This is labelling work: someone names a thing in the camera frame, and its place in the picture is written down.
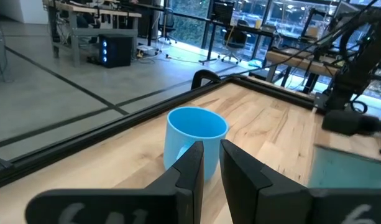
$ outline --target gray floor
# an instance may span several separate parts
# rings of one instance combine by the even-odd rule
[[[206,57],[166,45],[164,48],[168,49],[159,57],[133,62],[130,67],[106,69],[86,63],[85,58],[80,67],[74,67],[69,52],[61,51],[59,59],[52,57],[47,26],[12,21],[0,21],[0,24],[8,49],[7,78],[13,81],[4,83],[0,79],[0,158],[7,160],[123,117],[115,110],[106,109],[89,118],[27,138],[29,132],[108,107],[51,73],[132,113],[188,91],[189,81],[198,70],[209,69],[219,73],[235,66],[220,61],[203,66],[167,60],[165,54],[192,62]],[[158,94],[151,97],[142,97],[156,92]],[[139,101],[126,104],[139,97]]]

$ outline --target wooden tabletop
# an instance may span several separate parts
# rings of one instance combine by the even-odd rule
[[[313,112],[243,87],[227,84],[186,105],[221,114],[227,139],[283,175],[306,184],[313,144],[381,160],[375,138],[347,138],[321,130]],[[143,188],[164,173],[166,113],[0,188],[0,223],[21,224],[27,202],[49,189]],[[231,223],[218,169],[204,184],[201,222]]]
[[[284,54],[281,54],[280,52],[277,52],[277,51],[270,50],[266,53],[266,59],[272,63],[282,62],[282,61],[291,57],[288,54],[290,54],[290,55],[296,54],[297,52],[299,52],[299,50],[293,49],[293,48],[287,48],[287,49],[281,50],[281,52],[283,52]],[[308,55],[310,55],[309,52],[301,52],[299,54],[300,57],[307,57]],[[331,63],[334,60],[335,60],[335,58],[330,58],[330,57],[321,57],[320,58],[320,61],[328,62],[328,63]],[[310,63],[310,60],[308,60],[308,59],[300,59],[297,57],[293,57],[289,61],[287,61],[283,64],[284,65],[290,65],[292,67],[298,67],[300,69],[306,70],[308,68],[309,63]],[[335,73],[338,71],[338,68],[332,67],[329,65],[324,66],[323,63],[320,63],[320,62],[312,62],[311,66],[310,66],[310,71],[313,73],[317,73],[318,75],[325,75],[325,76],[331,77],[331,75],[335,75]]]
[[[46,6],[53,6],[52,0],[42,0],[43,4]],[[88,12],[88,13],[98,13],[98,10],[91,7],[84,7],[76,6],[72,4],[66,4],[62,3],[60,1],[56,1],[56,7],[58,9],[66,10],[66,11],[72,11],[72,12]],[[114,16],[129,16],[129,17],[142,17],[142,14],[135,13],[135,12],[122,12],[117,10],[109,10],[109,9],[100,9],[100,14],[107,14],[107,15],[114,15]]]

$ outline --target computer tower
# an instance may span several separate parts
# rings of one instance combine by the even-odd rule
[[[132,37],[120,34],[99,35],[99,61],[106,68],[130,66]]]

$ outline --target concrete floor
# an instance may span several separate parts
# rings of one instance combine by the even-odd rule
[[[47,26],[1,21],[6,39],[8,79],[0,79],[0,158],[10,160],[106,124],[190,90],[201,69],[220,75],[245,70],[233,63],[166,60],[165,54],[197,62],[199,54],[166,45],[164,54],[106,69],[69,52],[52,57]]]

